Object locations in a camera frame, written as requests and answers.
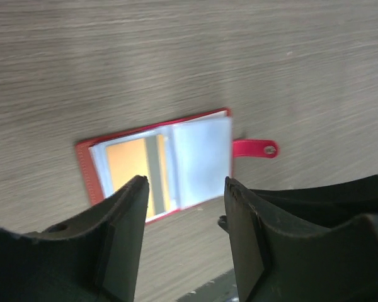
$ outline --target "card holder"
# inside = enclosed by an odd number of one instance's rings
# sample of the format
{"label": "card holder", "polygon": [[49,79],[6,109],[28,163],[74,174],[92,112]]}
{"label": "card holder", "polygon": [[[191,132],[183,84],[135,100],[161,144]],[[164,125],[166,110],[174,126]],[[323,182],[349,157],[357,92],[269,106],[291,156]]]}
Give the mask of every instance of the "card holder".
{"label": "card holder", "polygon": [[[274,153],[266,152],[272,146]],[[135,175],[147,176],[150,222],[223,196],[233,158],[273,158],[278,146],[269,140],[233,141],[231,111],[221,108],[85,140],[76,153],[92,205]]]}

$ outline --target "gray wooden surface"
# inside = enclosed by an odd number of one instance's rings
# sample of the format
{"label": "gray wooden surface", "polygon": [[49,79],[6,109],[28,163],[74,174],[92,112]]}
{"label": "gray wooden surface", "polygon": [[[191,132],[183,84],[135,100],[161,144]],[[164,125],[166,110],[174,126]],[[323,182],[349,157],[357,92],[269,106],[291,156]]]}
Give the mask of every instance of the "gray wooden surface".
{"label": "gray wooden surface", "polygon": [[[378,0],[0,0],[0,226],[88,207],[75,141],[230,106],[264,189],[378,173]],[[231,268],[221,201],[149,226],[137,301],[173,301]]]}

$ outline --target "black plastic part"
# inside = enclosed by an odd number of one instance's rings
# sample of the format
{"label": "black plastic part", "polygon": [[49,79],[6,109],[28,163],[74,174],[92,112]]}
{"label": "black plastic part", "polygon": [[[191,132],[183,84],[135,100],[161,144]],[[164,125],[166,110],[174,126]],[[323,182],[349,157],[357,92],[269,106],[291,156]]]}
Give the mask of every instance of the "black plastic part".
{"label": "black plastic part", "polygon": [[135,176],[42,233],[0,228],[0,301],[133,301],[148,195],[147,179]]}
{"label": "black plastic part", "polygon": [[378,301],[378,176],[286,191],[227,178],[225,204],[240,301]]}
{"label": "black plastic part", "polygon": [[219,227],[221,227],[224,231],[226,231],[228,233],[228,222],[227,222],[227,216],[226,215],[220,216],[217,224],[219,225]]}
{"label": "black plastic part", "polygon": [[176,302],[235,302],[238,292],[234,270],[210,280],[199,288],[180,297]]}

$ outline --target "open wallet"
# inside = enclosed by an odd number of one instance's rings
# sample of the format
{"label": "open wallet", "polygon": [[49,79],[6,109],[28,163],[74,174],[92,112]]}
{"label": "open wallet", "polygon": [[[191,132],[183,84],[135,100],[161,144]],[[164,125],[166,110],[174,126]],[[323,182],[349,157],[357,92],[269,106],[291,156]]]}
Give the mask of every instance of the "open wallet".
{"label": "open wallet", "polygon": [[[227,177],[224,200],[238,291],[224,301],[378,302],[378,175],[284,191]],[[217,301],[208,290],[196,301]]]}
{"label": "open wallet", "polygon": [[43,232],[0,228],[0,302],[131,302],[149,184],[135,176]]}
{"label": "open wallet", "polygon": [[234,157],[274,158],[278,151],[271,140],[233,140],[228,108],[76,145],[91,204],[111,196],[134,175],[148,177],[146,222],[223,196]]}

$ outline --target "red card holder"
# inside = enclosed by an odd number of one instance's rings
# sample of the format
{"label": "red card holder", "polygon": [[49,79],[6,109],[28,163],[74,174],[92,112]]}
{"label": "red card holder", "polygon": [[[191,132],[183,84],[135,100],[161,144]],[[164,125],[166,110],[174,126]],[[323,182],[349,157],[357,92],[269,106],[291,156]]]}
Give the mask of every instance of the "red card holder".
{"label": "red card holder", "polygon": [[[101,183],[90,152],[90,148],[92,146],[98,143],[107,142],[109,140],[120,137],[126,137],[127,135],[132,135],[142,131],[152,130],[160,126],[182,123],[224,111],[226,112],[226,116],[231,116],[231,110],[229,108],[221,108],[198,115],[187,116],[184,118],[178,118],[176,120],[165,121],[162,123],[156,123],[153,125],[134,128],[131,130],[124,130],[117,133],[103,135],[101,137],[90,138],[77,143],[75,146],[77,160],[79,162],[81,173],[83,175],[83,181],[88,192],[89,202],[94,205],[104,200]],[[264,157],[271,159],[278,155],[278,145],[271,140],[235,140],[233,141],[232,155],[234,158]]]}

